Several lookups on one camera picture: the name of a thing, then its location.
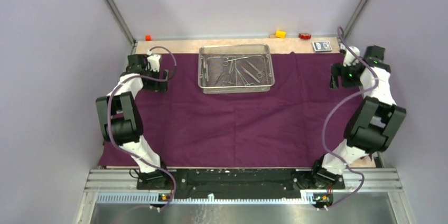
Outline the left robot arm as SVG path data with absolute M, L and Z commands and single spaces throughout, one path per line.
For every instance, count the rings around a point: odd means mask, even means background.
M 169 174 L 163 171 L 164 163 L 151 149 L 144 137 L 144 126 L 135 98 L 141 90 L 166 92 L 169 71 L 160 71 L 159 54 L 132 54 L 120 75 L 118 84 L 103 97 L 96 99 L 101 133 L 105 141 L 129 154 L 139 167 L 137 178 L 150 182 L 157 189 L 169 183 Z

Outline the blue playing card deck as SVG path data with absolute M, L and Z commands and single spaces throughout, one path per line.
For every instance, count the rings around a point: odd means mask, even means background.
M 313 51 L 315 53 L 322 53 L 322 52 L 331 52 L 332 46 L 330 41 L 315 41 L 312 42 Z

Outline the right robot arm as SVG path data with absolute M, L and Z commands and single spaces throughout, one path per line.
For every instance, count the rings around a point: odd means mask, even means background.
M 310 182 L 316 188 L 339 182 L 346 166 L 356 160 L 384 152 L 407 115 L 390 91 L 391 68 L 384 63 L 385 48 L 368 46 L 360 56 L 358 48 L 341 44 L 340 52 L 344 59 L 331 66 L 330 88 L 358 87 L 363 100 L 344 129 L 342 142 L 315 161 Z

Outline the purple cloth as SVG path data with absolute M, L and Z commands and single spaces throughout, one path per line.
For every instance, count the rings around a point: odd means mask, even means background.
M 136 104 L 150 147 L 168 166 L 310 167 L 343 139 L 362 102 L 355 97 L 326 116 L 356 88 L 331 89 L 338 54 L 275 54 L 275 84 L 267 92 L 204 94 L 198 56 L 177 54 L 165 93 L 142 90 Z

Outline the metal mesh instrument tray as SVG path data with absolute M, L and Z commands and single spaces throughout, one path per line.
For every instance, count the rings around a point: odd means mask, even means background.
M 238 57 L 249 58 L 231 61 L 231 64 L 228 66 L 222 65 L 226 58 L 233 59 Z M 207 61 L 209 74 L 209 81 L 205 85 L 203 75 L 204 60 Z M 257 72 L 246 60 L 263 71 L 264 76 L 258 78 Z M 249 83 L 252 82 L 241 67 L 248 69 L 254 74 L 261 81 L 261 84 L 244 86 L 240 76 L 236 73 L 236 68 Z M 198 86 L 205 94 L 267 92 L 275 84 L 272 55 L 267 44 L 203 46 L 199 49 L 198 74 Z

